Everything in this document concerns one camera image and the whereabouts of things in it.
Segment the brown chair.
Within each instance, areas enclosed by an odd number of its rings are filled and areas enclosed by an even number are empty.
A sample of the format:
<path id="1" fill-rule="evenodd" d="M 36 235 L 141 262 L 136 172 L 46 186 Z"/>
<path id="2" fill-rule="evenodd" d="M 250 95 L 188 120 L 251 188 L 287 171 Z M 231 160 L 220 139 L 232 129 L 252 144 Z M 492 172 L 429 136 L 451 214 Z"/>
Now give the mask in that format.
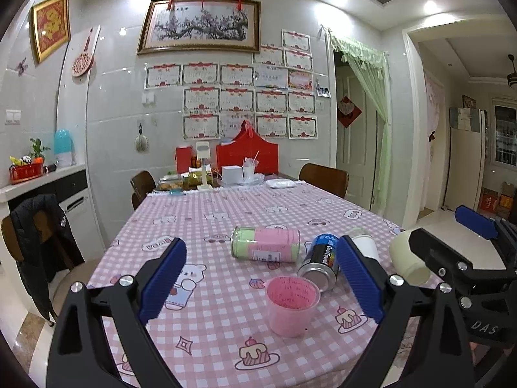
<path id="1" fill-rule="evenodd" d="M 142 171 L 134 175 L 130 183 L 132 185 L 132 207 L 134 210 L 142 203 L 148 194 L 156 188 L 156 182 L 148 171 Z"/>
<path id="2" fill-rule="evenodd" d="M 301 168 L 299 179 L 340 198 L 345 198 L 349 183 L 348 173 L 344 170 L 313 163 Z"/>

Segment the pink green glass jar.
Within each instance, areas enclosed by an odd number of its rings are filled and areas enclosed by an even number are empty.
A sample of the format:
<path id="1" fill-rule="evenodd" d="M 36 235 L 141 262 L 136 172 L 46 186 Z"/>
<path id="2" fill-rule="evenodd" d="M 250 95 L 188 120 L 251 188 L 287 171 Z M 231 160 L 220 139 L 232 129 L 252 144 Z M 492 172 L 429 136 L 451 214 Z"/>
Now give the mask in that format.
<path id="1" fill-rule="evenodd" d="M 298 230 L 267 227 L 236 227 L 230 252 L 237 259 L 295 263 L 301 248 Z"/>

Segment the pink plastic cup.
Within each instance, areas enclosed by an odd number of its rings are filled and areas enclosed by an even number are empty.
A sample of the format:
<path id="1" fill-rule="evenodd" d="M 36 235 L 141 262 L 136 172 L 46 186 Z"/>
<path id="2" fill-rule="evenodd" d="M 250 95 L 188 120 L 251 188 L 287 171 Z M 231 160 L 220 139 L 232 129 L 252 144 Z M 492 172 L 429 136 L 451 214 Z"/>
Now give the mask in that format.
<path id="1" fill-rule="evenodd" d="M 276 335 L 299 337 L 309 328 L 321 299 L 312 281 L 298 276 L 278 276 L 266 283 L 266 320 Z"/>

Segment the white interior door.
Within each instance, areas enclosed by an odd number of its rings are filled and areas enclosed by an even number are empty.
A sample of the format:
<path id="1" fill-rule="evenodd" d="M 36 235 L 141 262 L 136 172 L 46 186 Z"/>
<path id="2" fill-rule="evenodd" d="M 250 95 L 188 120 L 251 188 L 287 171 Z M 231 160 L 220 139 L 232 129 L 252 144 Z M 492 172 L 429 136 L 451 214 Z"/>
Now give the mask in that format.
<path id="1" fill-rule="evenodd" d="M 345 199 L 370 210 L 377 160 L 377 112 L 349 66 L 336 67 L 337 102 L 344 96 L 362 113 L 348 128 L 337 121 L 336 168 L 349 176 Z"/>

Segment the red planter with plant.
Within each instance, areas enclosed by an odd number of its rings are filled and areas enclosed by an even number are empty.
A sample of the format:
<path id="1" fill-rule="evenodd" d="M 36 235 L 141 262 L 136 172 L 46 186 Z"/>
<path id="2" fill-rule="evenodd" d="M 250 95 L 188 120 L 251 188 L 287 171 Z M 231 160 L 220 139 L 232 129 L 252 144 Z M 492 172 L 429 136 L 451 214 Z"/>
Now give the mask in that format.
<path id="1" fill-rule="evenodd" d="M 30 138 L 31 151 L 21 157 L 10 157 L 9 167 L 10 183 L 16 185 L 44 174 L 45 152 L 50 148 L 42 144 L 40 138 Z"/>

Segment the brown chair left far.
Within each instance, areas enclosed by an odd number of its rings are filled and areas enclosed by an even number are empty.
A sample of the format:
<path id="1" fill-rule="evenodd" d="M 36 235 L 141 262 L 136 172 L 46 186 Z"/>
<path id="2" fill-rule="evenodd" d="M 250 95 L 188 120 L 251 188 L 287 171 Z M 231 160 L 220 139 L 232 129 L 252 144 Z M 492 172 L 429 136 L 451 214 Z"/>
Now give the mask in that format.
<path id="1" fill-rule="evenodd" d="M 132 185 L 132 207 L 134 210 L 142 203 L 148 194 L 156 188 L 156 182 L 148 171 L 142 171 L 134 175 L 130 183 Z"/>

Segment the blue white humidifier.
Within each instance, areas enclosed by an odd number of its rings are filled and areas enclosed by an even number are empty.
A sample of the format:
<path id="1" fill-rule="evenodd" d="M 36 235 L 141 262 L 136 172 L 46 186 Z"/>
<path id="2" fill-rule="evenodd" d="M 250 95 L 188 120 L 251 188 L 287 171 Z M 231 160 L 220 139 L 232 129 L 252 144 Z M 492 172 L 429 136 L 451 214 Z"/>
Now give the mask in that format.
<path id="1" fill-rule="evenodd" d="M 54 134 L 54 155 L 58 167 L 75 165 L 74 142 L 68 130 L 58 130 Z"/>

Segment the black CoolTowel can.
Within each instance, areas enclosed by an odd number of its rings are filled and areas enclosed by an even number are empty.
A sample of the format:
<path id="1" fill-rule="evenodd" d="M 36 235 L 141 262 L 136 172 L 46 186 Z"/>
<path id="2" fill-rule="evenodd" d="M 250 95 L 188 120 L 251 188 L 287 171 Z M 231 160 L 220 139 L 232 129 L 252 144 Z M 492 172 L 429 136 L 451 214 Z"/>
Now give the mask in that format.
<path id="1" fill-rule="evenodd" d="M 339 272 L 337 241 L 338 238 L 331 234 L 317 236 L 298 268 L 297 275 L 312 281 L 321 293 L 331 290 L 336 284 Z"/>

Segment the plum blossom framed painting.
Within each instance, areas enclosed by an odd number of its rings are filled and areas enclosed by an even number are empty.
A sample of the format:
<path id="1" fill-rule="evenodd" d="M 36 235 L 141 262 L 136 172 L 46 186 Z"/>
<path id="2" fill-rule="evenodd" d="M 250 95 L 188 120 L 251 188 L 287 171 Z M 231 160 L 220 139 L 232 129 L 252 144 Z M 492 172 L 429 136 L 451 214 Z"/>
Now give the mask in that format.
<path id="1" fill-rule="evenodd" d="M 260 50 L 261 3 L 253 0 L 152 0 L 138 55 L 172 51 Z"/>

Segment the red diamond door decoration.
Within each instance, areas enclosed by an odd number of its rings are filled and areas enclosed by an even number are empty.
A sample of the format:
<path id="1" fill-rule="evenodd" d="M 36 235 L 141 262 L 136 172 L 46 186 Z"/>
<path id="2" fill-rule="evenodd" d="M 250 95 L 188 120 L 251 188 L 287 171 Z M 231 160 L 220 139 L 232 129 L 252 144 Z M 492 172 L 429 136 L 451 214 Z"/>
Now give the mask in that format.
<path id="1" fill-rule="evenodd" d="M 348 96 L 344 96 L 337 103 L 337 120 L 344 128 L 348 128 L 362 113 Z"/>

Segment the small white desk lamp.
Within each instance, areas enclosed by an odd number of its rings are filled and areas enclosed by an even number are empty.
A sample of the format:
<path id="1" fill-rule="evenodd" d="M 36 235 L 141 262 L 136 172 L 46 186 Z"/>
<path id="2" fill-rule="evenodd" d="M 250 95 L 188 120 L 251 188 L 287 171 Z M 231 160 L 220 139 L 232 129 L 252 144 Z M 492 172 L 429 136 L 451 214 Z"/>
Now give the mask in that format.
<path id="1" fill-rule="evenodd" d="M 197 186 L 199 191 L 211 191 L 212 185 L 208 184 L 207 164 L 211 158 L 210 145 L 208 141 L 196 143 L 196 157 L 202 164 L 202 184 Z"/>

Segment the green door curtain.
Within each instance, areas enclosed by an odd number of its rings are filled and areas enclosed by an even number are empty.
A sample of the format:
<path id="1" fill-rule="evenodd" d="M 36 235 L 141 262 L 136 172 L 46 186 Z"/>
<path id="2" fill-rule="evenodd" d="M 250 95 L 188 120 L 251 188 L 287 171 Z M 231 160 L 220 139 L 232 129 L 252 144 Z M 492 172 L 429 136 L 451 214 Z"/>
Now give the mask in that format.
<path id="1" fill-rule="evenodd" d="M 384 215 L 388 198 L 392 160 L 392 102 L 391 84 L 387 55 L 352 38 L 337 38 L 325 26 L 321 31 L 330 41 L 330 47 L 343 54 L 363 90 L 372 100 L 384 127 L 380 143 L 378 180 L 374 185 L 374 195 L 378 205 L 378 215 Z"/>

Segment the white box on table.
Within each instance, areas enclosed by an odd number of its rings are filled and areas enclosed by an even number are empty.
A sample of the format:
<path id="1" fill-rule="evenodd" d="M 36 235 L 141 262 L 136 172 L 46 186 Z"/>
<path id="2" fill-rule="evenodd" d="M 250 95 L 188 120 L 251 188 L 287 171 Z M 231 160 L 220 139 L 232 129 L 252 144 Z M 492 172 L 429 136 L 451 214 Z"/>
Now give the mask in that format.
<path id="1" fill-rule="evenodd" d="M 221 176 L 222 183 L 224 183 L 225 186 L 239 185 L 244 179 L 243 168 L 240 166 L 222 167 Z"/>

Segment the white paper cup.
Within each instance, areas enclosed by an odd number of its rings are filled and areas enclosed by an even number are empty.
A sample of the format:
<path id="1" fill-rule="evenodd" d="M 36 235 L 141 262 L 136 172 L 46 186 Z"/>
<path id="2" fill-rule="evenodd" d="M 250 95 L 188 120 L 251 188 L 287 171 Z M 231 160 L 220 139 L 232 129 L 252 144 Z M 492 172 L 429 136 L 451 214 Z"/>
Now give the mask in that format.
<path id="1" fill-rule="evenodd" d="M 349 232 L 349 237 L 364 257 L 380 262 L 379 251 L 376 242 L 370 232 L 364 228 L 354 228 Z"/>

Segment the brown chair right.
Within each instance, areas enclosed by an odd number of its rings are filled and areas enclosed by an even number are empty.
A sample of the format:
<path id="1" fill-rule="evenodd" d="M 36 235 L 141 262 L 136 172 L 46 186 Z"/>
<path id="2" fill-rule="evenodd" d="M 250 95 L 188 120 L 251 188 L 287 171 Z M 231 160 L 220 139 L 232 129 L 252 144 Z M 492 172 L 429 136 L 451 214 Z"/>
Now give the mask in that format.
<path id="1" fill-rule="evenodd" d="M 301 168 L 299 179 L 340 198 L 345 198 L 349 183 L 348 173 L 344 170 L 313 163 Z"/>

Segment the chair with black jacket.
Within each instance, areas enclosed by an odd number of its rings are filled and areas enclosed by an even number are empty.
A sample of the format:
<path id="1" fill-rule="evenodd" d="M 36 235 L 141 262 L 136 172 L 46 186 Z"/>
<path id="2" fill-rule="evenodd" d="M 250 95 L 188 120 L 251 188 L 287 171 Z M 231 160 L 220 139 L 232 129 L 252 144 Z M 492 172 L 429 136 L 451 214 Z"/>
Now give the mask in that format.
<path id="1" fill-rule="evenodd" d="M 56 195 L 38 194 L 23 200 L 1 221 L 1 231 L 26 293 L 39 314 L 53 325 L 58 314 L 49 284 L 58 272 L 72 271 L 84 263 Z"/>

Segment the white refrigerator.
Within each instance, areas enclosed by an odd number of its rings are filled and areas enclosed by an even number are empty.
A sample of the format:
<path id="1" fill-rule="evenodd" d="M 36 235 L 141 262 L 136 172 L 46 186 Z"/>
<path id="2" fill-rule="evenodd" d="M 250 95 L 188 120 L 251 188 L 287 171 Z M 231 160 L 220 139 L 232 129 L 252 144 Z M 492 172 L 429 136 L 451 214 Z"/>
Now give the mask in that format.
<path id="1" fill-rule="evenodd" d="M 443 206 L 476 209 L 481 196 L 486 155 L 485 110 L 449 109 L 448 176 Z"/>

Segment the cream yellow cup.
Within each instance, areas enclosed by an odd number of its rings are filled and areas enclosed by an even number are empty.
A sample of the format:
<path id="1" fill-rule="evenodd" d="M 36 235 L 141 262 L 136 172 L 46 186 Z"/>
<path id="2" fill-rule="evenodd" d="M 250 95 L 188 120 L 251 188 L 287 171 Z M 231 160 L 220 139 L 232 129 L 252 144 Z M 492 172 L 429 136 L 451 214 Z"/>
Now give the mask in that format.
<path id="1" fill-rule="evenodd" d="M 389 247 L 389 253 L 397 274 L 412 286 L 422 286 L 430 278 L 430 270 L 425 263 L 410 250 L 410 230 L 395 236 Z"/>

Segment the gold framed red picture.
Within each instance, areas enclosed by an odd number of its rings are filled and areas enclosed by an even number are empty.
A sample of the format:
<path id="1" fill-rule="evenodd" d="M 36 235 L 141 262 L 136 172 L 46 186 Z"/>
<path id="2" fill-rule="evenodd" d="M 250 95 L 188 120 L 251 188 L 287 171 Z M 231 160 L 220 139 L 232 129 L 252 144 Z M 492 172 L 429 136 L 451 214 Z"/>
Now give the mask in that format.
<path id="1" fill-rule="evenodd" d="M 29 23 L 33 56 L 40 64 L 70 40 L 69 0 L 45 0 L 33 5 Z"/>

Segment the red gift bag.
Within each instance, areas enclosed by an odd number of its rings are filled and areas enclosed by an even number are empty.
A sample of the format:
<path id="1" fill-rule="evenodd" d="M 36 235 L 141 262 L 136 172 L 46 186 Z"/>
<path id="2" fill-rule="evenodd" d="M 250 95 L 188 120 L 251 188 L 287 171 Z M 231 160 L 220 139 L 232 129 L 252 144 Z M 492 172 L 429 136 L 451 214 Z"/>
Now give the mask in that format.
<path id="1" fill-rule="evenodd" d="M 257 160 L 257 173 L 271 175 L 280 171 L 279 145 L 264 140 L 251 123 L 244 120 L 230 143 L 216 146 L 217 168 L 221 171 L 222 167 L 242 166 L 247 158 Z"/>

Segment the round red wall ornament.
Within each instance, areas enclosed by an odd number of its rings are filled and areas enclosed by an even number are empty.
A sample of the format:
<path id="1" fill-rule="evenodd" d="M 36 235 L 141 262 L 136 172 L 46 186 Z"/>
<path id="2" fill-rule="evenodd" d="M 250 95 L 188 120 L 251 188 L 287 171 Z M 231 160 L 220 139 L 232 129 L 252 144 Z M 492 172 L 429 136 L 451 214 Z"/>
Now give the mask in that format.
<path id="1" fill-rule="evenodd" d="M 71 67 L 72 77 L 78 78 L 86 74 L 90 70 L 93 64 L 93 53 L 91 49 L 93 47 L 93 29 L 90 29 L 89 35 L 85 41 L 82 51 L 75 57 L 75 60 Z"/>

